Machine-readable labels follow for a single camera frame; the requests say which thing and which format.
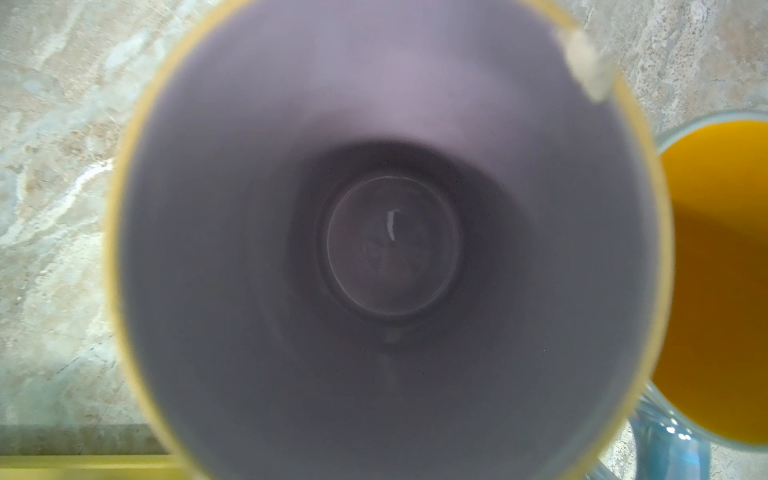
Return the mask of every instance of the stone surface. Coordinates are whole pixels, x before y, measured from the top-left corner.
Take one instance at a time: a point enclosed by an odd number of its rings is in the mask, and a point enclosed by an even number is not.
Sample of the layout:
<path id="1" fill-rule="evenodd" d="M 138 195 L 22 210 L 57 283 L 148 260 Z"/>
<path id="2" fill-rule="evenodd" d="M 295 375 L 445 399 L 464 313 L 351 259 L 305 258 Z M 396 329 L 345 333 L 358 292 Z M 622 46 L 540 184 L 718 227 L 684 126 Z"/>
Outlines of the stone surface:
<path id="1" fill-rule="evenodd" d="M 218 0 L 0 2 L 0 455 L 153 453 L 101 286 L 105 195 L 134 102 Z M 768 110 L 763 0 L 561 0 L 612 53 L 655 131 Z M 604 454 L 634 477 L 628 429 Z M 711 478 L 768 477 L 713 448 Z"/>

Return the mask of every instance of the glass of orange juice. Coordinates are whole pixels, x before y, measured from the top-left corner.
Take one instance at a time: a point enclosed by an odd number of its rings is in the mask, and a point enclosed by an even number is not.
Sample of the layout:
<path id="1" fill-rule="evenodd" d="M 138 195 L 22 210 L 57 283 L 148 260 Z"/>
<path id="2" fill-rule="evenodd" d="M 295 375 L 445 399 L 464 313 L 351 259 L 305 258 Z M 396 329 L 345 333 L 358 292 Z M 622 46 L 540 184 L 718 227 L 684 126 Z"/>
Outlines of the glass of orange juice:
<path id="1" fill-rule="evenodd" d="M 657 141 L 675 283 L 653 382 L 630 418 L 637 480 L 707 480 L 710 443 L 768 452 L 768 112 L 699 118 Z M 615 478 L 599 465 L 587 478 Z"/>

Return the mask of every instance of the orange juice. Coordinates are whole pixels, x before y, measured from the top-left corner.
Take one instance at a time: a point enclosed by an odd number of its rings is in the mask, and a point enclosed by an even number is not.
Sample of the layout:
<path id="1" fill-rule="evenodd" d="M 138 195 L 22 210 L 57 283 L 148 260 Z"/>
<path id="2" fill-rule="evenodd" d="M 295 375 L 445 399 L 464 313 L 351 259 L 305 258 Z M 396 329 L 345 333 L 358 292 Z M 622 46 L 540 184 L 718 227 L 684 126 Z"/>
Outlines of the orange juice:
<path id="1" fill-rule="evenodd" d="M 768 444 L 768 122 L 707 125 L 661 158 L 676 258 L 653 381 L 705 429 Z"/>

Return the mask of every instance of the white speck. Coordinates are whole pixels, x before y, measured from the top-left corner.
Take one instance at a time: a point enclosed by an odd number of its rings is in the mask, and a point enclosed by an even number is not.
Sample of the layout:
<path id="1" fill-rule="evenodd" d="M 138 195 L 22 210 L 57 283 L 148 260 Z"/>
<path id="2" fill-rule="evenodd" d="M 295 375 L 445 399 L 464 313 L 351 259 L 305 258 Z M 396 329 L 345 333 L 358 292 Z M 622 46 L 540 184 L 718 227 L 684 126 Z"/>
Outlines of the white speck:
<path id="1" fill-rule="evenodd" d="M 400 210 L 390 210 L 386 214 L 386 231 L 389 233 L 389 239 L 395 241 L 395 214 Z"/>
<path id="2" fill-rule="evenodd" d="M 605 100 L 611 93 L 616 72 L 611 58 L 601 54 L 581 29 L 560 30 L 557 37 L 574 80 L 594 103 Z"/>

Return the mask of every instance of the yellow tray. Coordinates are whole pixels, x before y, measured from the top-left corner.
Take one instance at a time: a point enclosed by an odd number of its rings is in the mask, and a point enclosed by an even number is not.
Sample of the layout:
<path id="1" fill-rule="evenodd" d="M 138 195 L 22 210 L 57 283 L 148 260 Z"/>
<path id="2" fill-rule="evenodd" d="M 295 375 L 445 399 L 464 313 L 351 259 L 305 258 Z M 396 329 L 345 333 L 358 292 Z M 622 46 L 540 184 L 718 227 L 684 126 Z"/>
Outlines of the yellow tray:
<path id="1" fill-rule="evenodd" d="M 0 456 L 0 480 L 193 480 L 170 455 Z"/>

